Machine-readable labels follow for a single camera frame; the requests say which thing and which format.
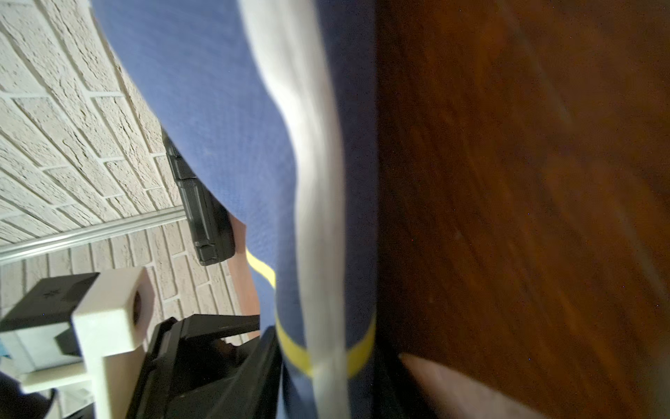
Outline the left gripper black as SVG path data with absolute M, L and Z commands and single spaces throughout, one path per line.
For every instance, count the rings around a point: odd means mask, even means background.
M 194 314 L 155 328 L 128 408 L 129 418 L 273 418 L 283 360 L 275 328 L 257 315 Z

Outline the blue checked pillowcase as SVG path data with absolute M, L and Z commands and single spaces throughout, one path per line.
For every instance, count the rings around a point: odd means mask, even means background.
M 95 1 L 108 44 L 239 242 L 280 418 L 369 418 L 378 279 L 371 1 Z

